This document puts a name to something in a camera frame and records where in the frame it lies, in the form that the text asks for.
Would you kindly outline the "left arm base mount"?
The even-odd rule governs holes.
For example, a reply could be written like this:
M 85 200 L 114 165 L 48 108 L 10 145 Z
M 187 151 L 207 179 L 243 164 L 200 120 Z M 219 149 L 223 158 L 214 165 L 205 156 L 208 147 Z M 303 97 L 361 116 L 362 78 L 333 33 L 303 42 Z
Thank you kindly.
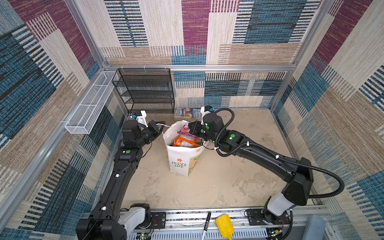
M 166 212 L 151 212 L 146 215 L 143 227 L 149 229 L 164 229 L 166 227 L 167 213 Z

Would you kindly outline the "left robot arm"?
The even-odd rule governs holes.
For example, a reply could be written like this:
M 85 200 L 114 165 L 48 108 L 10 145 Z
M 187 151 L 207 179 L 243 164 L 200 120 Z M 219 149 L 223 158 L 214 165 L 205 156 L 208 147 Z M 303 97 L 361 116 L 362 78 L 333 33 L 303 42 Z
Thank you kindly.
M 129 119 L 122 126 L 122 141 L 114 156 L 110 179 L 95 208 L 87 219 L 80 219 L 76 234 L 80 240 L 126 240 L 136 228 L 151 227 L 153 218 L 148 204 L 134 204 L 127 211 L 122 203 L 130 180 L 135 174 L 143 147 L 162 134 L 165 122 L 144 125 Z

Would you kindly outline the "purple snack packet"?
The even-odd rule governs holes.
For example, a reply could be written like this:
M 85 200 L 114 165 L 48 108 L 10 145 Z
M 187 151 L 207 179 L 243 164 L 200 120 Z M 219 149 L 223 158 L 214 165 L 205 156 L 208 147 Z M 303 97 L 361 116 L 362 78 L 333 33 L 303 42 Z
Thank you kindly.
M 182 136 L 192 136 L 190 134 L 190 127 L 188 124 L 185 124 L 182 129 L 178 132 L 179 135 L 182 135 Z

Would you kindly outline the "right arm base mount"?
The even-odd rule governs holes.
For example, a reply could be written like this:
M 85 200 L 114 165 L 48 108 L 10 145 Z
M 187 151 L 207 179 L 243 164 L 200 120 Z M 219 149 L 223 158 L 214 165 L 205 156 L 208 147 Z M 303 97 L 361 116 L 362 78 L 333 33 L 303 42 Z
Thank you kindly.
M 288 226 L 291 223 L 290 214 L 285 211 L 281 216 L 277 217 L 270 211 L 256 208 L 247 209 L 244 212 L 245 217 L 248 219 L 250 226 L 261 225 L 284 225 Z

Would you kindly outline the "white paper bag with illustration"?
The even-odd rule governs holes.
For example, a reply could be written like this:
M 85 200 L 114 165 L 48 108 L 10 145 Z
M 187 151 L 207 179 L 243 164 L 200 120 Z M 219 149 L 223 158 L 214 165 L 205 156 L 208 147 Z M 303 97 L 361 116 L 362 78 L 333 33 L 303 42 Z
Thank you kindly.
M 170 171 L 183 176 L 189 176 L 193 167 L 205 150 L 205 142 L 198 148 L 174 147 L 175 138 L 187 121 L 178 121 L 172 124 L 163 134 L 163 139 L 168 151 Z

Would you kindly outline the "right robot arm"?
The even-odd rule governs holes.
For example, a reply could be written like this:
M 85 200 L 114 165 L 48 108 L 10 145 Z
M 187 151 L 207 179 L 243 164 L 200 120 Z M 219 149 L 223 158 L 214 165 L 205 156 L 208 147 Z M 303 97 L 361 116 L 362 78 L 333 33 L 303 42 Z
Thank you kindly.
M 219 156 L 237 156 L 247 159 L 277 175 L 286 183 L 279 193 L 267 200 L 259 212 L 265 224 L 274 224 L 291 208 L 305 206 L 309 199 L 335 197 L 345 189 L 345 183 L 341 177 L 313 166 L 310 160 L 305 158 L 297 160 L 280 155 L 252 141 L 245 134 L 229 130 L 228 126 L 235 119 L 233 110 L 229 108 L 214 110 L 211 106 L 205 106 L 203 111 L 201 121 L 188 124 L 190 134 L 212 142 Z M 330 193 L 312 195 L 314 171 L 334 178 L 339 184 L 338 188 Z

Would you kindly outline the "orange snack packet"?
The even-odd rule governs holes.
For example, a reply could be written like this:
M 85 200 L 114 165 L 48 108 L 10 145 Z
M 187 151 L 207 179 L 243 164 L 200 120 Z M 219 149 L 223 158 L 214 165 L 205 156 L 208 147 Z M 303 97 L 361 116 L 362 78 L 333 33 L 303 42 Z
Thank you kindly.
M 203 145 L 203 140 L 200 137 L 193 135 L 178 135 L 173 143 L 174 147 L 183 148 L 198 148 Z

